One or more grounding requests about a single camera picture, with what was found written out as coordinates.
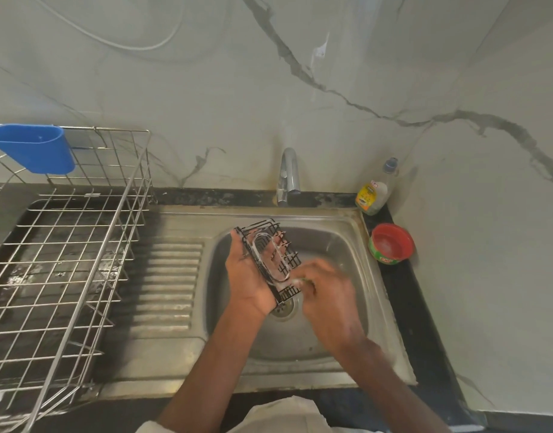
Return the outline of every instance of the chrome faucet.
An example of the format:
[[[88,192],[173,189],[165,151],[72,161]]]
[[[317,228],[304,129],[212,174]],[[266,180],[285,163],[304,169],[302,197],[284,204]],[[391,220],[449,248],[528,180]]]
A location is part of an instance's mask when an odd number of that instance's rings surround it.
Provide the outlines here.
[[[288,205],[287,196],[289,194],[298,195],[301,192],[301,185],[298,180],[297,153],[291,147],[287,147],[282,152],[276,188],[276,203],[279,207],[286,207]]]

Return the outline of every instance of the person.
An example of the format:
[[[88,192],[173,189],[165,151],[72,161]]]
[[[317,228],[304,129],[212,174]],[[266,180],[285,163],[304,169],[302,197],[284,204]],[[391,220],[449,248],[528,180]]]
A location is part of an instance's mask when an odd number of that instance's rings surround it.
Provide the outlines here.
[[[236,231],[226,260],[230,299],[192,371],[156,422],[137,433],[218,432],[251,345],[275,299]],[[322,259],[291,273],[304,296],[302,311],[323,346],[373,400],[393,433],[446,433],[447,425],[393,371],[369,340],[357,313],[351,281]],[[314,402],[286,398],[253,407],[231,432],[325,433]]]

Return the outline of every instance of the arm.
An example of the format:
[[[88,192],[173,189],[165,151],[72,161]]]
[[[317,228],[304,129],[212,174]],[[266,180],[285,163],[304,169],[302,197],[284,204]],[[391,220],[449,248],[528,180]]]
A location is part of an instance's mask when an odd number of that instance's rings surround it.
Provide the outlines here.
[[[252,342],[276,305],[254,262],[243,256],[238,234],[232,231],[231,235],[226,260],[229,305],[196,364],[157,419],[175,432],[218,431]]]
[[[293,271],[302,311],[324,347],[374,401],[394,433],[450,433],[447,425],[395,374],[381,347],[365,336],[351,281],[324,260]]]

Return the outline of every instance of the yellow label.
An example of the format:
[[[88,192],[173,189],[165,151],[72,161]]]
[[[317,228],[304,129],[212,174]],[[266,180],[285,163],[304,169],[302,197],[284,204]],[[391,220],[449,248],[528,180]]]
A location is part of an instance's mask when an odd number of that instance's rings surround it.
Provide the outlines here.
[[[371,208],[371,205],[374,203],[375,199],[377,198],[376,191],[371,188],[369,185],[365,185],[359,193],[357,193],[357,197],[355,199],[355,202],[358,206],[360,206],[365,211]]]

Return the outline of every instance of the forearm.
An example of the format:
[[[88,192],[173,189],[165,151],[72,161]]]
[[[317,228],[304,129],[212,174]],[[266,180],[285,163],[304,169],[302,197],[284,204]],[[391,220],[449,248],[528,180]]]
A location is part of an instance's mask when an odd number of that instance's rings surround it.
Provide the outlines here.
[[[218,431],[262,322],[262,315],[229,303],[158,423],[179,433]]]
[[[450,433],[447,425],[393,371],[372,341],[344,350],[339,363],[381,411],[393,433]]]

